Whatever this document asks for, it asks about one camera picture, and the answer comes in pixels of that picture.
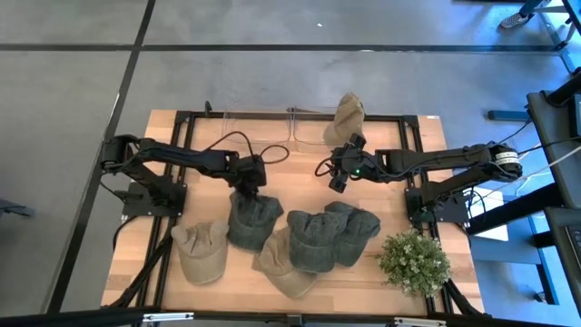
hat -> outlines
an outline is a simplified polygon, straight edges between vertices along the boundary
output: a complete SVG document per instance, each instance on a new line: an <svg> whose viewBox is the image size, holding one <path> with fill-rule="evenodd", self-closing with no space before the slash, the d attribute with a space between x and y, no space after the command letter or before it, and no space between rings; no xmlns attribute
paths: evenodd
<svg viewBox="0 0 581 327"><path fill-rule="evenodd" d="M242 249L258 252L271 235L276 220L284 213L279 199L257 195L230 195L228 240Z"/></svg>
<svg viewBox="0 0 581 327"><path fill-rule="evenodd" d="M224 274L228 243L228 224L223 220L197 223L184 229L172 228L185 279L195 285L213 282Z"/></svg>
<svg viewBox="0 0 581 327"><path fill-rule="evenodd" d="M381 222L375 214L339 201L325 206L325 211L348 215L347 225L339 235L336 251L337 263L350 267L360 258L367 241L378 235Z"/></svg>
<svg viewBox="0 0 581 327"><path fill-rule="evenodd" d="M252 261L252 269L263 272L272 285L287 297L301 297L317 280L317 274L296 270L289 257L291 230L286 227L272 234L261 253Z"/></svg>
<svg viewBox="0 0 581 327"><path fill-rule="evenodd" d="M326 273L336 261L335 242L345 229L344 213L309 214L291 211L289 256L295 268L311 273Z"/></svg>
<svg viewBox="0 0 581 327"><path fill-rule="evenodd" d="M353 93L343 95L333 122L327 126L323 133L325 144L344 145L354 133L363 136L364 118L365 111L359 98Z"/></svg>

khaki cap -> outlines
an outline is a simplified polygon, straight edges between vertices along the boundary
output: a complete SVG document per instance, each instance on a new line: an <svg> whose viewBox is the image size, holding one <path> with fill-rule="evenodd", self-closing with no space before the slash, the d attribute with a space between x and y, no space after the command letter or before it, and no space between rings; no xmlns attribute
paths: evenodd
<svg viewBox="0 0 581 327"><path fill-rule="evenodd" d="M323 133L325 144L341 146L348 142L353 134L363 136L364 118L365 111L359 98L353 93L343 95L333 122Z"/></svg>
<svg viewBox="0 0 581 327"><path fill-rule="evenodd" d="M185 279L195 285L213 282L224 274L228 242L228 224L223 220L197 223L184 229L172 228Z"/></svg>
<svg viewBox="0 0 581 327"><path fill-rule="evenodd" d="M296 270L289 257L291 230L286 227L272 234L264 243L261 253L252 261L252 269L263 272L284 295L298 298L315 284L317 274Z"/></svg>

wooden tabletop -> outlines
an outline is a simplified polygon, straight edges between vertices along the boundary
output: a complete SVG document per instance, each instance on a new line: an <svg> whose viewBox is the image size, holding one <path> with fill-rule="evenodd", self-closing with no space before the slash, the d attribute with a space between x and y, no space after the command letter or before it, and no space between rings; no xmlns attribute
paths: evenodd
<svg viewBox="0 0 581 327"><path fill-rule="evenodd" d="M175 111L154 110L151 113L145 136L159 142L170 142ZM230 245L223 277L211 284L189 284L182 274L177 250L172 249L162 307L172 310L227 311L227 312L302 312L302 313L354 313L354 314L426 314L425 300L421 296L404 295L399 288L382 285L386 276L379 270L373 255L380 252L386 235L410 228L405 209L405 182L372 183L348 181L343 194L333 192L329 177L315 177L315 166L329 156L329 148L320 136L328 122L285 120L229 120L198 118L195 121L192 149L202 149L212 144L231 129L242 130L252 140L254 152L268 143L284 144L290 157L282 162L267 165L268 184L261 194L280 199L287 213L302 210L319 213L332 201L343 201L374 212L381 220L380 234L371 239L359 261L351 268L337 266L332 272L319 276L315 286L301 299L285 297L272 286L261 272L251 269L252 254ZM424 151L446 149L442 125L437 116L420 116ZM367 139L365 150L398 149L401 147L398 125L388 122L365 122L363 133ZM411 130L408 139L413 144ZM225 141L217 149L236 150L247 155L246 145L240 139ZM281 153L269 152L267 161ZM150 169L161 174L164 164L148 163ZM431 172L432 181L449 178L451 171ZM200 176L187 170L185 182L188 193L182 219L184 226L214 219L228 219L232 189L223 180ZM113 255L111 270L103 293L102 304L116 300L143 266L151 228L151 217L140 217L128 224L119 235ZM275 226L286 225L284 214ZM452 278L470 303L483 310L480 291L466 235L455 224L439 223L439 234L444 251L451 262ZM150 280L146 303L153 302L157 271ZM436 300L442 310L441 301Z"/></svg>

black robotic arm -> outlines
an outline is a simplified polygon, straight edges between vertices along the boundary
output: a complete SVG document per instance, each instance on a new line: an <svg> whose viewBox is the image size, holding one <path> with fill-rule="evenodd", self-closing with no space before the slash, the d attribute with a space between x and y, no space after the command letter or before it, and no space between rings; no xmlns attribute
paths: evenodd
<svg viewBox="0 0 581 327"><path fill-rule="evenodd" d="M157 175L143 165L147 162L193 168L204 176L225 180L246 197L255 196L266 185L264 162L257 154L240 158L236 151L194 151L150 138L118 135L104 142L101 166L103 173L123 173L135 181L128 191L114 191L125 202L123 214L182 215L187 185Z"/></svg>
<svg viewBox="0 0 581 327"><path fill-rule="evenodd" d="M348 179L389 183L403 181L421 171L467 168L445 181L427 182L420 188L406 190L408 214L414 222L463 223L468 219L465 189L487 181L511 182L522 175L517 151L504 144L477 144L427 153L381 149L370 154L363 151L365 143L363 137L354 134L348 143L331 152L327 164L332 176L331 189L343 193Z"/></svg>

potted plant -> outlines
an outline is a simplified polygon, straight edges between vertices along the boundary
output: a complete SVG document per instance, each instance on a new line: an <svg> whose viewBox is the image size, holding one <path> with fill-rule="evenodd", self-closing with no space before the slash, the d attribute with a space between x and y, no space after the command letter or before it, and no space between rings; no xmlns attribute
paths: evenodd
<svg viewBox="0 0 581 327"><path fill-rule="evenodd" d="M388 276L384 284L399 286L405 293L434 296L450 278L450 262L438 240L409 230L386 237L383 253L376 258Z"/></svg>

